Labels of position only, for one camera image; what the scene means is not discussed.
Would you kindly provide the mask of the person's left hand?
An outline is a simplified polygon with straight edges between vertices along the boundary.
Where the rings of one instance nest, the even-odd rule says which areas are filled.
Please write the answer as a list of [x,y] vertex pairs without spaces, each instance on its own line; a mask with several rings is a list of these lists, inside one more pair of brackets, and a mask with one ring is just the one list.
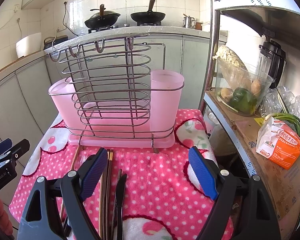
[[7,235],[13,234],[12,222],[10,221],[8,214],[4,210],[4,204],[0,200],[0,228]]

